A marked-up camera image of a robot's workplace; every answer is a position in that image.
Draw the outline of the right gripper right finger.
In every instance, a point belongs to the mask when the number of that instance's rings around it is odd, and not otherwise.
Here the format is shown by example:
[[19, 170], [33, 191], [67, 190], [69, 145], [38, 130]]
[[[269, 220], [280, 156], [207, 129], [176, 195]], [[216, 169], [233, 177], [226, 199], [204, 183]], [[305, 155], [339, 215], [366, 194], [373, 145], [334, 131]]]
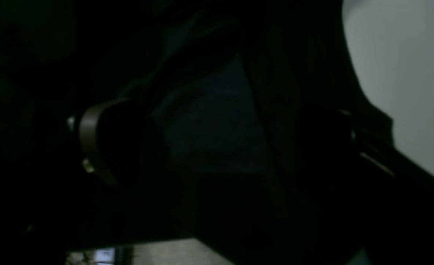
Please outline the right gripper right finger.
[[358, 210], [354, 229], [372, 265], [434, 265], [434, 176], [336, 112], [348, 142]]

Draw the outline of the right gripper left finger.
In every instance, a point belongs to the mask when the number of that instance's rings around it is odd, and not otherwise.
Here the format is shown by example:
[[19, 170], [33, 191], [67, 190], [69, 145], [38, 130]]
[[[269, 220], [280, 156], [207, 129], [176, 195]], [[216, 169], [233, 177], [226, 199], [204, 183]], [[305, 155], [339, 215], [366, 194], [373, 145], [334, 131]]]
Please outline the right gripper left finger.
[[97, 103], [81, 109], [66, 119], [69, 133], [78, 141], [84, 158], [81, 165], [87, 173], [96, 173], [108, 186], [117, 186], [118, 180], [106, 164], [98, 144], [99, 122], [107, 110], [129, 101], [119, 98], [107, 102]]

